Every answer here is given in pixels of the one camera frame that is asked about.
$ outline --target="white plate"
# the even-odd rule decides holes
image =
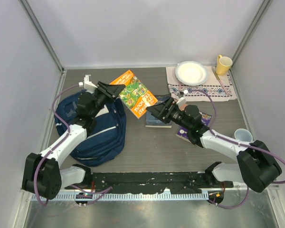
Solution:
[[[179,63],[175,69],[175,75],[179,81],[185,85],[198,86],[208,80],[206,68],[194,61],[185,61]]]

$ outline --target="yellow mug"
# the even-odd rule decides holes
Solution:
[[[226,56],[218,56],[218,65],[216,72],[218,75],[225,75],[232,66],[232,59]]]

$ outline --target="navy blue backpack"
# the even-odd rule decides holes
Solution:
[[[76,115],[78,97],[82,92],[73,94],[58,104],[56,113],[68,124]],[[85,166],[98,166],[112,160],[124,148],[126,116],[120,99],[106,104],[109,113],[96,117],[96,127],[72,152],[71,156]],[[55,117],[58,134],[61,136],[67,127]]]

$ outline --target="white cup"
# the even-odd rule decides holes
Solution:
[[[252,143],[253,141],[253,137],[252,134],[250,133],[250,131],[244,129],[244,128],[239,128],[234,132],[234,138],[236,140],[240,140],[243,142],[248,142],[248,143]]]

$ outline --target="book cover illustration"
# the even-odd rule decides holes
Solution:
[[[199,112],[199,113],[201,113],[201,121],[202,121],[202,123],[205,124],[206,126],[208,126],[209,123],[210,123],[210,120],[212,118],[212,115],[208,115],[208,114],[202,113],[202,112]],[[179,129],[178,129],[178,131],[176,133],[176,136],[178,136],[178,137],[180,137],[180,138],[190,142],[189,138],[187,136],[187,133],[188,133],[188,130],[186,128],[179,127]]]
[[[168,100],[170,98],[170,94],[167,95],[155,95],[157,102],[156,105]],[[146,127],[162,127],[162,128],[172,128],[172,122],[170,123],[163,123],[156,117],[152,116],[150,112],[147,111],[146,114]]]
[[[138,119],[147,112],[146,108],[148,106],[152,106],[157,102],[155,96],[141,83],[131,70],[120,75],[110,84],[125,85],[119,97]]]

